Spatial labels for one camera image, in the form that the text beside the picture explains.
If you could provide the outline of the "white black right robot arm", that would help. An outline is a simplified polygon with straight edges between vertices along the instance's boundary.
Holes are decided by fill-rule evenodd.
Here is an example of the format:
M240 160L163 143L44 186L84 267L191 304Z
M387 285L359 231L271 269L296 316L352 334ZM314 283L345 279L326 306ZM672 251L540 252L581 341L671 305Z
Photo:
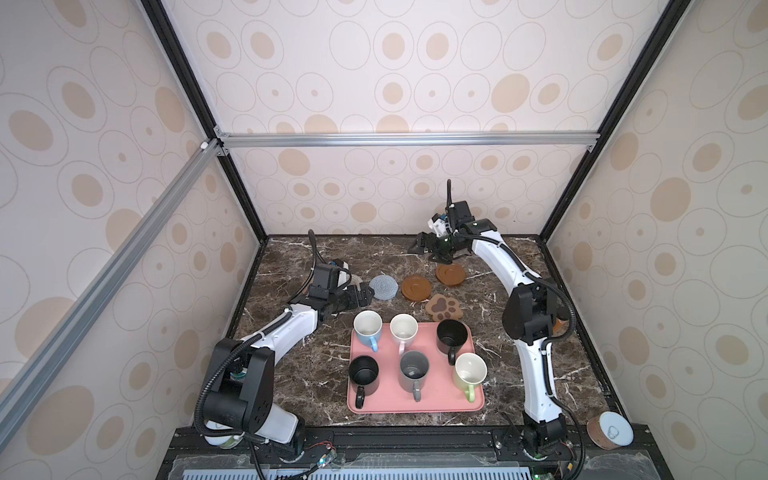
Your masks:
M453 201L450 183L445 212L433 215L428 227L429 232L417 235L411 253L428 253L431 261L449 265L457 252L465 250L480 257L509 294L502 326L514 341L522 367L523 448L535 459L551 454L566 439L566 419L575 417L557 399L552 365L552 346L574 332L572 301L529 268L490 220L475 218L465 201Z

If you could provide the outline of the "brown wooden coaster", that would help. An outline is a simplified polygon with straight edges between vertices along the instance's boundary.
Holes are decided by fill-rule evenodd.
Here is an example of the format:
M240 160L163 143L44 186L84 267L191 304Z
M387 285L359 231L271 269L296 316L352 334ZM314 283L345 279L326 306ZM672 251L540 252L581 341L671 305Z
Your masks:
M458 264L440 264L435 275L443 285L448 287L461 285L467 278L466 270Z
M410 275L402 281L401 292L411 302L422 302L430 298L432 284L424 276Z

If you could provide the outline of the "brown paw shaped coaster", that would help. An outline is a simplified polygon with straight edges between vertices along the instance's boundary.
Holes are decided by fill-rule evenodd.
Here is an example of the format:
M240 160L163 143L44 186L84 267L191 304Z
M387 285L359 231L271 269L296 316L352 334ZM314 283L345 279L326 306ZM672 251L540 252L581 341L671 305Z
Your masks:
M447 297L442 294L435 294L427 302L425 311L433 321L437 322L447 319L462 320L464 316L459 301L453 297Z

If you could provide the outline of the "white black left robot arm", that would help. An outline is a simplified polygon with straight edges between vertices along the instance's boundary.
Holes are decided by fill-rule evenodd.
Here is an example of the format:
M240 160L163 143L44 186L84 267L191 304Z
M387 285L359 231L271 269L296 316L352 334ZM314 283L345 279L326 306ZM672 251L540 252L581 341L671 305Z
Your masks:
M211 445L261 439L304 449L304 421L274 403L275 367L321 322L370 305L374 295L366 282L352 283L346 263L324 259L312 230L308 237L310 273L281 314L241 340L214 347L193 412L194 428Z

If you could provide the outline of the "blue grey round coaster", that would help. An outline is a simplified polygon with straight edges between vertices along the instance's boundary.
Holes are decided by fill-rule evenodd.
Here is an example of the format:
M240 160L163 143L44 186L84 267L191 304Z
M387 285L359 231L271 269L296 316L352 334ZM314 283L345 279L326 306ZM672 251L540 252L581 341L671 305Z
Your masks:
M396 297L398 292L397 281L389 275L378 275L370 280L369 286L374 291L374 298L388 301Z

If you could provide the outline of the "light grey woven coaster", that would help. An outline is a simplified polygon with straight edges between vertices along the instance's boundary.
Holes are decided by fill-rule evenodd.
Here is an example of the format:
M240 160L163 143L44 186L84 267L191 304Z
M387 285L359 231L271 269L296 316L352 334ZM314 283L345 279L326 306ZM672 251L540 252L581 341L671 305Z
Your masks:
M358 290L362 290L369 285L367 281L364 281L358 275L352 275L351 284L354 285Z

